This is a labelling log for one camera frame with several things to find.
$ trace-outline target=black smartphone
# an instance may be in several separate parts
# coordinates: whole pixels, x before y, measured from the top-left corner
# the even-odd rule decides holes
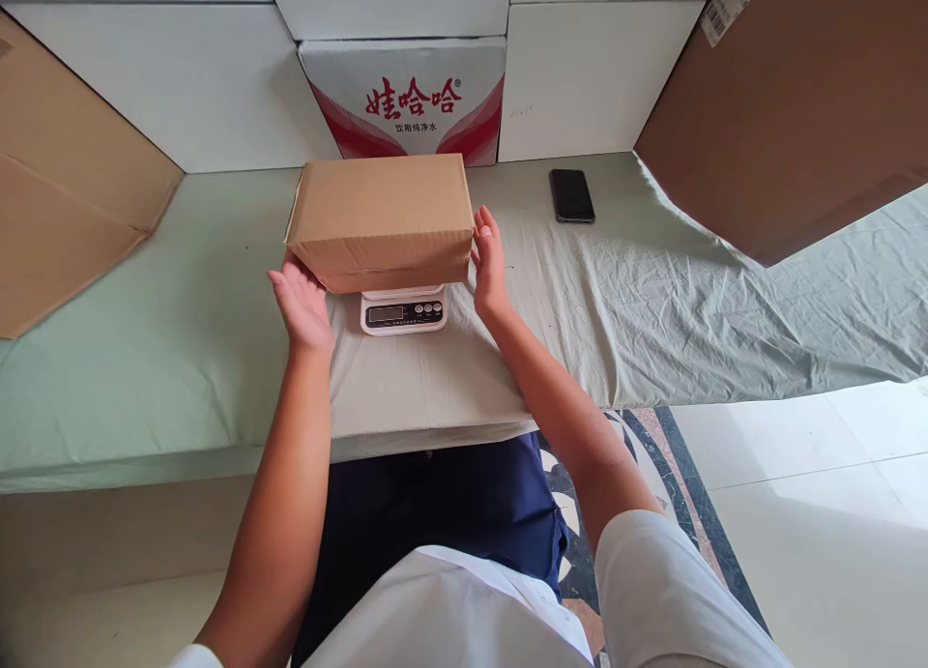
[[[596,220],[583,170],[552,170],[551,191],[558,221],[593,223]]]

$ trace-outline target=person's left hand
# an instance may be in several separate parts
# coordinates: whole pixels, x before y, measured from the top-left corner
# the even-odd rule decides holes
[[[287,250],[279,272],[268,272],[283,322],[290,334],[290,349],[332,354],[335,335],[326,310],[326,289],[297,256]]]

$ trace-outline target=bedsheet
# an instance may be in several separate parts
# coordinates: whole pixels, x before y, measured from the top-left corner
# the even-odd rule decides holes
[[[583,169],[594,225],[554,220],[552,167]],[[187,176],[156,235],[0,343],[0,492],[253,471],[286,360],[265,277],[297,170]],[[775,399],[928,374],[928,189],[764,269],[662,199],[631,154],[468,170],[504,234],[527,323],[601,406]],[[370,337],[329,297],[333,459],[501,440],[530,415],[473,310]]]

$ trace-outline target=tiled floor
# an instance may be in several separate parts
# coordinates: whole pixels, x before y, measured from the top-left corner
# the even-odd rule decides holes
[[[925,664],[928,380],[674,415],[796,666]],[[250,482],[0,498],[0,665],[165,665]]]
[[[795,665],[925,665],[928,380],[673,413]]]

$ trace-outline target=digital scale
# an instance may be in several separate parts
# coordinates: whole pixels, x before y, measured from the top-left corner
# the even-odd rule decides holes
[[[361,329],[374,336],[435,332],[446,320],[445,284],[361,293]]]

